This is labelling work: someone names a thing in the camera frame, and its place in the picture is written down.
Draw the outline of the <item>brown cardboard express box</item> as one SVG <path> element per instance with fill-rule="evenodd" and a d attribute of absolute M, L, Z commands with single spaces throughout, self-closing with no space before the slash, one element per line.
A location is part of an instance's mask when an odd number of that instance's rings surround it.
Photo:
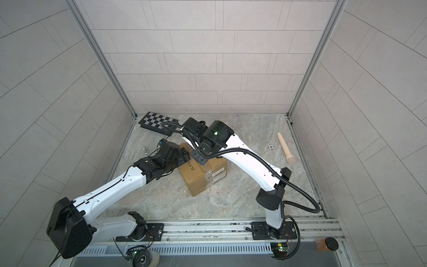
<path fill-rule="evenodd" d="M 195 197 L 227 176 L 228 160 L 214 158 L 201 165 L 190 156 L 190 161 L 181 165 L 179 172 L 190 194 Z"/>

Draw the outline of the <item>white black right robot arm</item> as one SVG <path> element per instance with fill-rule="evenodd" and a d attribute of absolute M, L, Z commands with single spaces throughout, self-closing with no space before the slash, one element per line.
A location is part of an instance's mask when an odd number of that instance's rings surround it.
<path fill-rule="evenodd" d="M 178 129 L 193 148 L 190 155 L 200 165 L 223 156 L 260 185 L 256 201 L 265 208 L 266 225 L 259 230 L 253 230 L 253 233 L 268 239 L 288 237 L 284 230 L 283 208 L 280 206 L 285 183 L 272 173 L 274 171 L 281 178 L 288 180 L 291 175 L 288 168 L 279 169 L 269 163 L 262 163 L 262 158 L 246 146 L 234 130 L 221 121 L 216 120 L 210 126 L 206 126 L 204 121 L 189 118 Z"/>

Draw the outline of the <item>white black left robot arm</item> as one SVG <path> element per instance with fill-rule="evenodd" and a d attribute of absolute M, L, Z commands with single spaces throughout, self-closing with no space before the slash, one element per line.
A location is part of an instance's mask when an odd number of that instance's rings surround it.
<path fill-rule="evenodd" d="M 98 220 L 111 205 L 151 181 L 158 180 L 190 161 L 190 154 L 171 142 L 164 142 L 154 155 L 134 162 L 124 174 L 74 200 L 55 203 L 46 230 L 58 254 L 70 259 L 90 244 L 124 237 L 140 241 L 148 236 L 146 220 L 137 212 Z"/>

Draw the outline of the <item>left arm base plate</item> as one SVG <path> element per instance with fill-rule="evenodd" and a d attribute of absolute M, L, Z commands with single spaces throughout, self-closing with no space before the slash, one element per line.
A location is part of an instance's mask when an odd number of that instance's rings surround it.
<path fill-rule="evenodd" d="M 163 223 L 138 224 L 136 229 L 127 237 L 116 237 L 118 242 L 161 241 Z"/>

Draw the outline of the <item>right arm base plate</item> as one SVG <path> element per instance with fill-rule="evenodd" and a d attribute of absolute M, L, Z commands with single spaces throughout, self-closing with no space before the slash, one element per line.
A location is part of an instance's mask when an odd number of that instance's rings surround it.
<path fill-rule="evenodd" d="M 296 240 L 296 226 L 292 221 L 284 221 L 280 229 L 275 229 L 264 221 L 254 221 L 246 230 L 252 232 L 254 240 Z"/>

